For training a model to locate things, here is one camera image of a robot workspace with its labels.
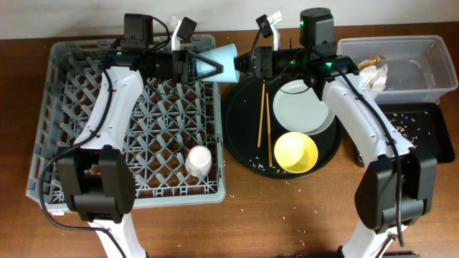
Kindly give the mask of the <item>wooden chopstick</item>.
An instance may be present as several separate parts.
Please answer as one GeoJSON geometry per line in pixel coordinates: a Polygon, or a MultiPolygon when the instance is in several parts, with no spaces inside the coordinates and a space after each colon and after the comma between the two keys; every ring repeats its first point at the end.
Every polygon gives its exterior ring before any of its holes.
{"type": "Polygon", "coordinates": [[[259,128],[258,128],[258,136],[257,136],[257,147],[258,148],[260,148],[260,146],[261,146],[264,103],[265,103],[265,81],[263,81],[263,83],[262,83],[262,90],[261,90],[260,119],[259,119],[259,128]]]}
{"type": "Polygon", "coordinates": [[[270,123],[270,101],[269,94],[266,93],[266,113],[267,113],[267,137],[268,137],[268,162],[269,167],[273,167],[272,140],[271,140],[271,123],[270,123]]]}

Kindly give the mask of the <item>food scraps and rice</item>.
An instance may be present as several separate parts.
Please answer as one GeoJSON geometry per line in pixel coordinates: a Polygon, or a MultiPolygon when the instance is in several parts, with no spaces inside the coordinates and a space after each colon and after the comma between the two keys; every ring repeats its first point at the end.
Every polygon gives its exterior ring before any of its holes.
{"type": "Polygon", "coordinates": [[[420,148],[432,140],[432,125],[426,112],[388,113],[387,117],[414,147],[420,148]]]}

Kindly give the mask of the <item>yellow plastic bowl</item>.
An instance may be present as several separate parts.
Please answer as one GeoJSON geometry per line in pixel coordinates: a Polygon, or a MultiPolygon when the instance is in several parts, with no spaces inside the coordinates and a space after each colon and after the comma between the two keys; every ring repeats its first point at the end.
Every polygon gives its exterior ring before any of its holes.
{"type": "Polygon", "coordinates": [[[304,133],[289,132],[275,142],[274,157],[277,164],[289,173],[310,171],[318,161],[318,147],[304,133]]]}

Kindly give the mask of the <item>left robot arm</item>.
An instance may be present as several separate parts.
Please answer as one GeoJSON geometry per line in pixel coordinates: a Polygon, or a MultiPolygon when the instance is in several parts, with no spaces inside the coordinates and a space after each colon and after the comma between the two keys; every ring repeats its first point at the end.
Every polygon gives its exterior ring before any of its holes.
{"type": "Polygon", "coordinates": [[[147,257],[133,225],[136,184],[121,149],[137,99],[148,78],[189,84],[223,72],[223,66],[180,42],[197,26],[184,17],[166,40],[153,43],[154,17],[124,16],[124,35],[103,58],[102,81],[89,120],[69,148],[54,161],[65,202],[100,237],[108,257],[147,257]]]}

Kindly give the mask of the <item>gold snack wrapper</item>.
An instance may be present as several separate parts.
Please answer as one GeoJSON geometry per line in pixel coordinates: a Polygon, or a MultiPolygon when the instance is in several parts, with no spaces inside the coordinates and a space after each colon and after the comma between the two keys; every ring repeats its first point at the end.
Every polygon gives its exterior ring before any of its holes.
{"type": "Polygon", "coordinates": [[[363,70],[364,68],[370,67],[370,66],[376,66],[378,63],[380,63],[382,60],[384,60],[385,57],[381,55],[377,55],[374,57],[371,57],[369,59],[366,59],[358,64],[359,70],[363,70]]]}

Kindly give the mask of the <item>white napkin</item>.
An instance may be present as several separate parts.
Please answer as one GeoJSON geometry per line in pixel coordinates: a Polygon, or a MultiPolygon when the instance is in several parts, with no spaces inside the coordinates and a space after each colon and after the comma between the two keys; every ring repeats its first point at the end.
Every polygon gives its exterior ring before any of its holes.
{"type": "Polygon", "coordinates": [[[384,64],[377,68],[375,65],[365,67],[360,71],[360,76],[363,77],[366,91],[373,99],[382,92],[386,87],[388,66],[384,64]]]}

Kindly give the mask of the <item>pink plastic cup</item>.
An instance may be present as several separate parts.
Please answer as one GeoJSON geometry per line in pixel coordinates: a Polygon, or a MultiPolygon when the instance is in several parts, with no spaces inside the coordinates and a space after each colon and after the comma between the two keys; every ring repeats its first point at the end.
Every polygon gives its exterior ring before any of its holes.
{"type": "Polygon", "coordinates": [[[212,154],[210,150],[203,146],[194,146],[188,153],[185,160],[185,169],[188,174],[198,177],[207,176],[212,167],[212,154]]]}

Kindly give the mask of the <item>light blue plastic cup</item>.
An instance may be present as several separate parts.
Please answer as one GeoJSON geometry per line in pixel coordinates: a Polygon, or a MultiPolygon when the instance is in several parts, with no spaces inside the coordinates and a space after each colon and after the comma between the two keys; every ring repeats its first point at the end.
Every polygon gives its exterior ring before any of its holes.
{"type": "Polygon", "coordinates": [[[235,44],[228,44],[223,47],[211,49],[200,54],[223,66],[222,73],[205,78],[207,82],[231,82],[237,83],[240,80],[240,72],[235,69],[234,58],[237,57],[235,44]]]}

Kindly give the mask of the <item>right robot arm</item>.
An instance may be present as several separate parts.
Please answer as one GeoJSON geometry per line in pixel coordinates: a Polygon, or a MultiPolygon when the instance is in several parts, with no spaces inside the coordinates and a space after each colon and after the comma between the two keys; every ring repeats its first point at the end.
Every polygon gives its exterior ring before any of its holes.
{"type": "Polygon", "coordinates": [[[396,130],[366,90],[355,63],[337,54],[330,9],[301,12],[300,44],[297,49],[255,46],[235,58],[235,67],[267,82],[300,75],[340,120],[365,173],[354,196],[359,222],[337,255],[383,257],[393,241],[403,242],[408,226],[430,212],[436,157],[396,130]]]}

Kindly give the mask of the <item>grey round plate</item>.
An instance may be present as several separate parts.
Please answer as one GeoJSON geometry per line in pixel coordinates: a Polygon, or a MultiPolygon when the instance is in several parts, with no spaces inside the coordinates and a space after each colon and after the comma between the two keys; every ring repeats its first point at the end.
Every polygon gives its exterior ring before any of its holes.
{"type": "Polygon", "coordinates": [[[327,129],[335,114],[302,80],[285,83],[273,100],[275,118],[288,131],[316,135],[327,129]]]}

